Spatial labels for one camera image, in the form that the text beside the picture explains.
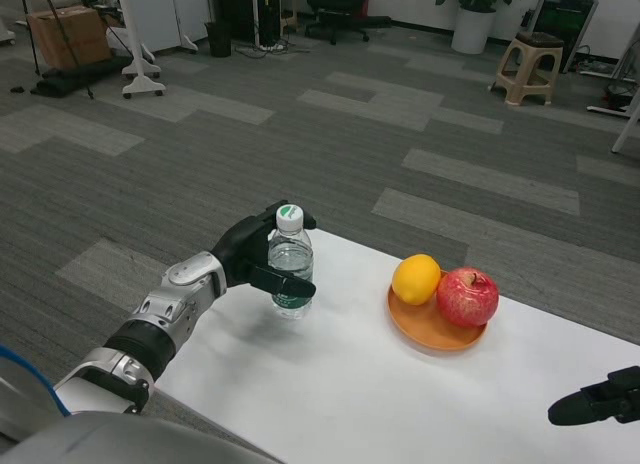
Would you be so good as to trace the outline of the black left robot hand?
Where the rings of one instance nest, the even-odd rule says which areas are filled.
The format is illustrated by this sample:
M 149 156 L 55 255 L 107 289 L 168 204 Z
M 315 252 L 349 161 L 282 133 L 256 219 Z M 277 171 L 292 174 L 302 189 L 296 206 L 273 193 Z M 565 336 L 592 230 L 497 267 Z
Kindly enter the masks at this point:
M 249 284 L 271 295 L 312 298 L 316 287 L 290 271 L 268 264 L 268 236 L 276 228 L 276 211 L 286 200 L 277 201 L 261 214 L 248 216 L 229 228 L 211 253 L 221 263 L 226 288 Z

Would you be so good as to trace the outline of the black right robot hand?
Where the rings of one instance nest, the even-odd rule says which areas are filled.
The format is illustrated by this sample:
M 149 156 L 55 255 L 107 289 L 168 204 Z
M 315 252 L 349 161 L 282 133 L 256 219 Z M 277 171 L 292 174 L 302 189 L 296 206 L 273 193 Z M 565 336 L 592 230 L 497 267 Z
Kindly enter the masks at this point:
M 614 418 L 620 424 L 639 420 L 638 366 L 611 372 L 603 382 L 581 388 L 556 401 L 548 420 L 556 426 L 578 426 Z

